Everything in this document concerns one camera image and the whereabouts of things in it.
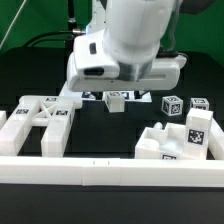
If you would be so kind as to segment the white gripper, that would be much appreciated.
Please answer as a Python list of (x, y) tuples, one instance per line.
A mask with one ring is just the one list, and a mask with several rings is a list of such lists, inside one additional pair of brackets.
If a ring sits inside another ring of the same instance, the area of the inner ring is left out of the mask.
[(96, 32), (75, 39), (68, 59), (67, 87), (73, 92), (94, 92), (96, 100), (103, 99), (103, 91), (134, 91), (135, 100), (142, 99), (147, 90), (173, 89), (186, 62), (182, 55), (156, 58), (152, 68), (143, 69), (144, 76), (136, 78), (137, 70), (120, 66), (105, 53), (103, 33)]

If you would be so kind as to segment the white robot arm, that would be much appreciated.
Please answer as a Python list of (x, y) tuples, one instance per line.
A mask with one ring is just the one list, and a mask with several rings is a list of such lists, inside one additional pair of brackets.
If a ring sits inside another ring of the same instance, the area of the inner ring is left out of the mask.
[(103, 25), (74, 39), (72, 92), (161, 91), (176, 87), (186, 58), (161, 51), (172, 14), (199, 14), (216, 0), (107, 0)]

